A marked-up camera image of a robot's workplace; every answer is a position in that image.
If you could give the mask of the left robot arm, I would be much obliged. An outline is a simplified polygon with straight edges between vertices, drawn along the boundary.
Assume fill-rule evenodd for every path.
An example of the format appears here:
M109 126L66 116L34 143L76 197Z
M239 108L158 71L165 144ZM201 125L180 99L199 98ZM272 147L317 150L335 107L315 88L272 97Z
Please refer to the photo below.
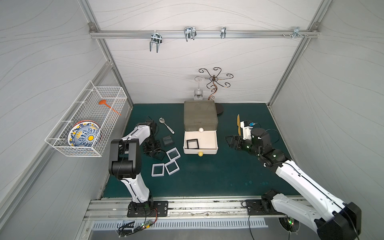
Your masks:
M153 120L139 123L125 137L111 141L109 173L121 181L132 196L132 205L151 207L152 196L141 175L142 154L163 160L165 151L155 139L157 124Z

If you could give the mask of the white brooch box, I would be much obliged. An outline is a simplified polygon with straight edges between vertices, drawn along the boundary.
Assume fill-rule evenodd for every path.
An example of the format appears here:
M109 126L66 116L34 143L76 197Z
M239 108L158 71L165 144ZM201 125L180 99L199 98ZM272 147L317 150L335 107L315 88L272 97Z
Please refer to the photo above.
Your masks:
M180 167L177 163L177 161L169 161L168 163L165 164L165 169L168 173L169 176L175 174L180 170Z
M181 154L179 153L177 148L173 148L171 150L168 150L166 152L166 154L167 154L170 161L176 161L177 159L179 159L181 157Z
M165 164L153 164L151 176L155 177L163 177L165 175Z

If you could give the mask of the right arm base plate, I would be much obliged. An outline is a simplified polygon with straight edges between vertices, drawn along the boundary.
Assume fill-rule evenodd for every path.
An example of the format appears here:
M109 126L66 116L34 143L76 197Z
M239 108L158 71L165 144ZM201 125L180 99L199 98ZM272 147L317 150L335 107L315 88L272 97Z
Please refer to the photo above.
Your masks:
M242 206L247 209L249 216L286 216L278 212L268 200L245 200Z

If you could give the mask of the three-tier drawer organizer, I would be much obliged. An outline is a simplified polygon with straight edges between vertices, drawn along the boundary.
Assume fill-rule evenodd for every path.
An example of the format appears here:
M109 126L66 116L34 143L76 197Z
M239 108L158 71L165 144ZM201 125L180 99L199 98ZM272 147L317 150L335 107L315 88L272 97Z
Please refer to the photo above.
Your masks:
M184 145L187 155L215 155L218 152L218 116L215 102L185 101L184 102ZM198 139L200 149L187 149L187 140Z

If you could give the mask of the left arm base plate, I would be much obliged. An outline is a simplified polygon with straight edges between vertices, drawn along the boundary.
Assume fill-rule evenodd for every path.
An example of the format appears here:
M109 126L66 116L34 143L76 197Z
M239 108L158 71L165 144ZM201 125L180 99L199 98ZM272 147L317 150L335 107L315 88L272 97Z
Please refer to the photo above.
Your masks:
M154 201L145 203L131 202L128 206L128 218L144 218L144 217L167 217L168 201Z

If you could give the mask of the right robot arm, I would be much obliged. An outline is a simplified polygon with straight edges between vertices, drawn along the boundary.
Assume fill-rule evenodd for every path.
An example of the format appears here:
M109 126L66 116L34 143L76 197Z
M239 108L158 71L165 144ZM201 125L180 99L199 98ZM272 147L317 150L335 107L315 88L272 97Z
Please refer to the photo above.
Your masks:
M355 240L362 228L362 210L353 202L346 203L331 194L283 151L274 148L269 133L252 128L245 136L227 136L230 148L256 156L259 162L290 184L310 206L303 205L276 190L262 195L261 210L266 214L281 213L299 221L317 233L321 240Z

